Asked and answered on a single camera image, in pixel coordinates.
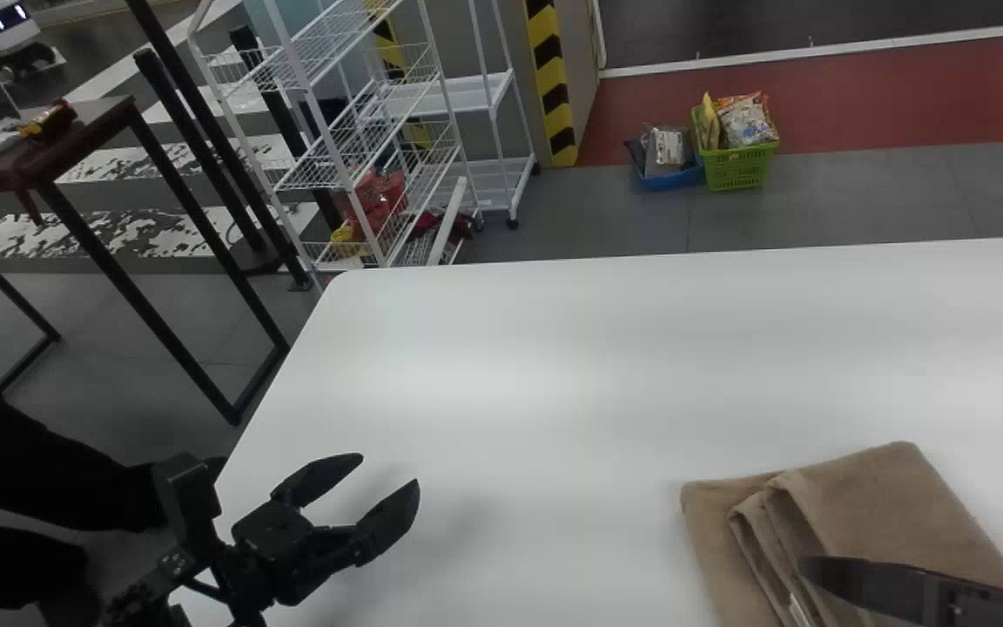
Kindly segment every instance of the blue basket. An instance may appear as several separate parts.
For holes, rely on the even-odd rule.
[[[691,155],[693,166],[673,172],[671,175],[645,176],[644,146],[641,145],[641,139],[626,139],[625,147],[633,159],[633,171],[637,172],[637,179],[640,179],[642,186],[650,192],[702,186],[707,181],[703,174],[703,164],[697,162],[693,154]]]

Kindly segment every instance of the brown towel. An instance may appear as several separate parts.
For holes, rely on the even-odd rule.
[[[763,505],[783,558],[776,556],[776,543],[753,505],[753,495],[765,484]],[[779,476],[693,482],[684,485],[680,503],[709,594],[727,627],[790,624],[790,614],[784,614],[788,603],[779,596],[784,578],[795,574],[795,561],[807,555],[910,564],[1003,587],[998,549],[920,449],[907,441]],[[762,532],[755,531],[753,521]],[[753,533],[744,553],[735,529],[742,544],[747,544],[745,532]],[[764,584],[757,583],[753,568]],[[773,610],[765,588],[781,607]],[[810,584],[803,592],[803,599],[811,600],[812,607],[803,610],[812,624],[899,624],[881,616],[875,620]]]
[[[714,610],[728,627],[782,627],[776,612],[757,586],[749,564],[729,531],[729,510],[760,492],[775,473],[724,481],[694,481],[680,491],[680,506],[688,520],[688,537]]]
[[[788,560],[865,558],[1003,587],[1003,556],[911,441],[780,474],[765,488],[764,507]],[[819,610],[827,624],[831,614],[853,624],[849,607],[832,599]]]
[[[729,510],[729,530],[780,622],[785,627],[800,626],[792,616],[791,600],[794,598],[804,618],[813,627],[821,626],[819,611],[808,598],[807,589],[803,588],[803,582],[780,545],[780,537],[772,528],[772,521],[768,520],[763,492],[755,493]]]

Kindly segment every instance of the red bag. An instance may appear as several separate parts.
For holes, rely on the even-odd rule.
[[[354,191],[359,196],[362,210],[366,212],[366,222],[370,223],[370,230],[374,235],[381,232],[381,228],[386,225],[391,215],[400,214],[407,206],[405,174],[401,171],[388,176],[378,176],[377,171],[370,168],[370,172],[366,172]],[[340,214],[343,214],[346,222],[354,227],[355,239],[365,239],[359,217],[351,204],[350,195],[339,192],[334,200]]]

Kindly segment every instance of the green basket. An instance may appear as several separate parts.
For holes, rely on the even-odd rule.
[[[703,170],[707,171],[707,189],[712,192],[760,188],[768,176],[768,160],[779,141],[757,143],[746,148],[724,150],[704,150],[699,142],[699,130],[703,124],[702,104],[691,107],[692,126],[696,127],[696,154],[703,160]]]

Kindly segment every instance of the person's leg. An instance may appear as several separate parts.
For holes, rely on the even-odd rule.
[[[75,545],[0,527],[0,608],[19,610],[58,595],[86,566],[86,553]]]
[[[126,467],[49,431],[1,393],[0,508],[85,532],[164,524],[148,464]]]

